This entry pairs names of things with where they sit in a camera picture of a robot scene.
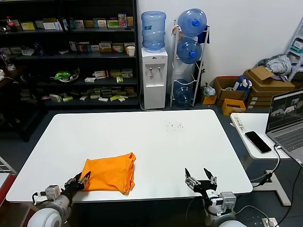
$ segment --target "laptop keyboard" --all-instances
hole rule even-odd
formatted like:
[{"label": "laptop keyboard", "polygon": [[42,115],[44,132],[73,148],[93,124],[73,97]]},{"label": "laptop keyboard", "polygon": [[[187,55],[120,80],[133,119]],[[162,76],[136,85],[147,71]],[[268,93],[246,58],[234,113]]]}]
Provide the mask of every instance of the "laptop keyboard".
[{"label": "laptop keyboard", "polygon": [[275,139],[288,151],[296,150],[303,147],[303,128],[275,137]]}]

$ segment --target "bottle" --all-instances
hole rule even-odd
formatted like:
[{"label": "bottle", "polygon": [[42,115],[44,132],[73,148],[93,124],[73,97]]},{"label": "bottle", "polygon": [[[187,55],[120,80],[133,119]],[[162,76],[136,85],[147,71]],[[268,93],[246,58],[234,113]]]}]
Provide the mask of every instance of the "bottle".
[{"label": "bottle", "polygon": [[177,46],[177,55],[186,64],[198,61],[202,54],[201,45],[191,38],[183,38]]},{"label": "bottle", "polygon": [[183,33],[190,37],[200,35],[206,29],[206,24],[206,15],[200,9],[186,10],[178,18]]},{"label": "bottle", "polygon": [[34,48],[40,57],[44,56],[44,50],[42,49],[42,46],[40,45],[40,43],[34,43]]},{"label": "bottle", "polygon": [[174,98],[181,107],[191,105],[194,98],[193,89],[186,84],[188,82],[185,79],[177,79],[174,82]]},{"label": "bottle", "polygon": [[14,71],[16,69],[15,65],[10,62],[9,57],[4,53],[3,50],[0,50],[0,57],[4,61],[4,64],[8,71]]},{"label": "bottle", "polygon": [[17,28],[14,22],[11,21],[10,16],[7,16],[8,27],[11,32],[16,32]]},{"label": "bottle", "polygon": [[143,47],[157,51],[164,47],[166,14],[158,11],[148,11],[141,15]]}]

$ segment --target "white bottle rack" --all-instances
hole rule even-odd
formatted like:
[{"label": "white bottle rack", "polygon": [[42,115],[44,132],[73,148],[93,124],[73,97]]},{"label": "white bottle rack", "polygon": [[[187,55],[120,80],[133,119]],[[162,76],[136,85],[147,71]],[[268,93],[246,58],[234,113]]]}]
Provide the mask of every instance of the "white bottle rack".
[{"label": "white bottle rack", "polygon": [[296,63],[297,63],[296,65],[292,65],[292,72],[288,76],[289,81],[291,81],[294,78],[294,76],[297,72],[303,72],[303,53],[298,53],[295,50],[291,49],[295,40],[298,40],[299,42],[303,43],[303,18],[301,19],[301,22],[295,32],[295,35],[286,50],[286,55],[288,57],[290,55],[294,55],[294,57],[296,58]]},{"label": "white bottle rack", "polygon": [[[170,107],[172,107],[173,100],[175,100],[175,98],[174,98],[174,83],[177,82],[179,84],[182,84],[182,83],[180,83],[179,81],[176,80],[176,74],[177,73],[188,74],[188,72],[176,72],[175,71],[176,69],[175,69],[174,66],[176,65],[177,61],[179,61],[179,59],[180,59],[177,56],[177,46],[178,46],[178,41],[179,41],[179,36],[180,36],[181,28],[177,24],[176,20],[174,21],[174,24],[175,24],[175,27],[176,27],[176,34],[173,35],[173,59],[171,61],[171,64],[172,64],[172,73],[171,73]],[[204,65],[203,64],[203,61],[204,61],[204,55],[203,54],[204,54],[204,51],[205,51],[205,43],[207,43],[207,39],[208,39],[209,27],[207,27],[207,30],[204,31],[204,33],[206,33],[206,35],[205,35],[205,40],[201,43],[201,47],[202,47],[201,62],[200,62],[200,64],[198,64],[198,61],[196,61],[194,63],[198,67],[198,69],[199,69],[197,80],[194,78],[194,75],[191,73],[192,81],[190,81],[187,84],[182,84],[182,85],[191,85],[194,82],[196,82],[196,86],[195,86],[195,88],[193,88],[193,89],[195,89],[195,91],[194,91],[194,98],[193,98],[191,106],[195,105],[195,100],[196,100],[196,95],[197,95],[197,90],[198,90],[199,82],[202,79],[202,74],[203,74],[202,68],[203,68],[203,65]]]}]

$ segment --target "orange box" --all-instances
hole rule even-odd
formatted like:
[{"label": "orange box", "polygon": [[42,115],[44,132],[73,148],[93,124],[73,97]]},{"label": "orange box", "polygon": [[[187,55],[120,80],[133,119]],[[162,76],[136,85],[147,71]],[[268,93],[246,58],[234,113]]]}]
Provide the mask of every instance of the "orange box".
[{"label": "orange box", "polygon": [[235,99],[224,99],[222,105],[223,115],[231,115],[232,113],[244,113],[246,108],[244,102]]},{"label": "orange box", "polygon": [[204,94],[202,94],[202,105],[215,104],[216,100],[217,100],[217,96],[204,96]]}]

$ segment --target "orange cloth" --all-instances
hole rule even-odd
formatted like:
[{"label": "orange cloth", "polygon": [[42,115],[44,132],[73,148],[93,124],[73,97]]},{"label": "orange cloth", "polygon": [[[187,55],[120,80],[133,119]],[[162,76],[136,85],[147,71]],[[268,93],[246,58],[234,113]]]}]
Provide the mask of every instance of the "orange cloth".
[{"label": "orange cloth", "polygon": [[80,179],[91,171],[86,191],[120,191],[128,194],[134,187],[133,153],[118,157],[87,159]]}]

